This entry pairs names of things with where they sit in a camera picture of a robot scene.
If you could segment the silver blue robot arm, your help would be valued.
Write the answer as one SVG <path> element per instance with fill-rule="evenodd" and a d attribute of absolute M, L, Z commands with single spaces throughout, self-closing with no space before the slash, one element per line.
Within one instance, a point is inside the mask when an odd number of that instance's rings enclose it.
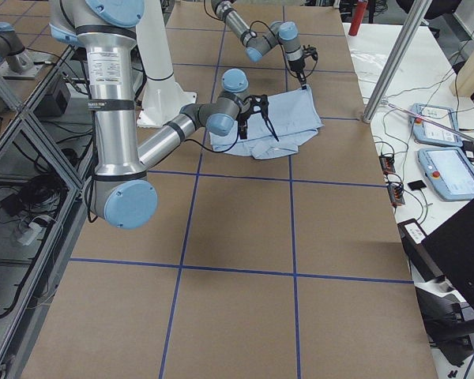
<path fill-rule="evenodd" d="M 215 17 L 239 38 L 247 57 L 258 62 L 272 49 L 279 46 L 289 73 L 297 79 L 301 89 L 307 88 L 308 75 L 305 74 L 306 59 L 318 61 L 318 52 L 311 45 L 302 45 L 299 30 L 293 21 L 275 21 L 266 24 L 253 21 L 248 25 L 232 5 L 234 1 L 211 1 Z"/>
<path fill-rule="evenodd" d="M 234 125 L 260 113 L 268 118 L 268 98 L 251 95 L 246 74 L 230 69 L 214 103 L 188 103 L 142 144 L 137 142 L 131 51 L 138 47 L 148 73 L 159 63 L 171 68 L 164 18 L 158 2 L 51 1 L 51 33 L 81 46 L 88 62 L 88 110 L 98 159 L 85 185 L 90 212 L 121 229 L 147 223 L 156 211 L 157 192 L 147 171 L 201 127 L 225 136 Z"/>

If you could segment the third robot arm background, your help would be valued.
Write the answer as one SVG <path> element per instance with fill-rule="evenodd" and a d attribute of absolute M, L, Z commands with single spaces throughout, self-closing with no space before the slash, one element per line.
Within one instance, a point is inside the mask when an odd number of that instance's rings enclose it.
<path fill-rule="evenodd" d="M 14 27 L 0 21 L 0 64 L 6 61 L 14 73 L 24 73 L 34 67 L 34 62 Z"/>

